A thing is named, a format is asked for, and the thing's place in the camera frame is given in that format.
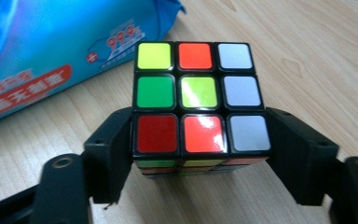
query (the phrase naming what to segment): wooden table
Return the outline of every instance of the wooden table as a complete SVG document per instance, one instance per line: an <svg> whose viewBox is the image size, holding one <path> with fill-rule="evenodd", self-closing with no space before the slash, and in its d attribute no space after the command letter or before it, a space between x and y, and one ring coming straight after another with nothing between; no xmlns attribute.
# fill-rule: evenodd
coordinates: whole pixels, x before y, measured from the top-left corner
<svg viewBox="0 0 358 224"><path fill-rule="evenodd" d="M358 156L358 0L183 0L166 40L251 44L266 106L296 115ZM133 62L0 120L0 200L38 183L42 165L131 105ZM265 162L228 175L151 180L132 167L118 205L95 223L328 223L295 203Z"/></svg>

